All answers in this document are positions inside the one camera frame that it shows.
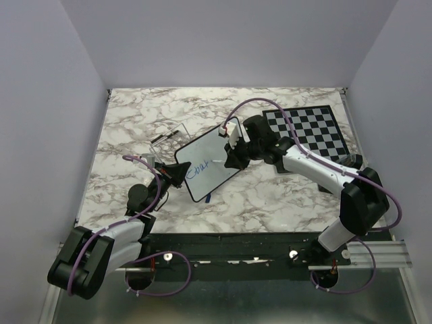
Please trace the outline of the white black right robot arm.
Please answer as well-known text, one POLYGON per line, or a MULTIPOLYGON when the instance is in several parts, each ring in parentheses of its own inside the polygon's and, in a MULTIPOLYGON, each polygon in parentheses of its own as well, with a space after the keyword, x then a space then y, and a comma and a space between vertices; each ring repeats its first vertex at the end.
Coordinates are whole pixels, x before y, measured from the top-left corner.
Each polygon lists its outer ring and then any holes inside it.
POLYGON ((375 170, 359 171, 308 152, 293 139, 278 136, 263 116, 252 116, 243 126, 229 121, 219 127, 219 135, 227 139, 226 168, 243 170, 250 161, 262 160, 308 178, 340 200, 338 219, 310 248, 312 260, 320 265, 333 259, 340 246, 365 235, 389 209, 375 170))

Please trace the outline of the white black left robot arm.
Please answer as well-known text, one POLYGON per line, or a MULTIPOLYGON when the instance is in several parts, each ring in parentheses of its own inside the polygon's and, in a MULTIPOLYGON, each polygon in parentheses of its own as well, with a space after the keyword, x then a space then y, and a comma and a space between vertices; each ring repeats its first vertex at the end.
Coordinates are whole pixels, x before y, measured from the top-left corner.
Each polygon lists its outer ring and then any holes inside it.
POLYGON ((190 162, 156 162, 151 166, 150 184, 129 189, 122 220, 101 229, 74 227, 49 269, 48 283, 88 300, 99 291, 105 276, 120 266, 145 265, 150 257, 147 236, 155 223, 151 213, 171 187, 181 187, 190 166, 190 162))

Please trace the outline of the black framed whiteboard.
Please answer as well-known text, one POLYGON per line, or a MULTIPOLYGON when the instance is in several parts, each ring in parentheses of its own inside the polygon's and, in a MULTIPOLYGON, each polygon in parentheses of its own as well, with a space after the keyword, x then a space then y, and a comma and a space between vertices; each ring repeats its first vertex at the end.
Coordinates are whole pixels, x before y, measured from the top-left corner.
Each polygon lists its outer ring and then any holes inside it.
POLYGON ((227 169, 222 163, 212 160, 227 159, 226 138, 219 136, 219 126, 191 140, 175 152, 177 163, 191 162, 185 178, 191 199, 198 203, 240 171, 227 169))

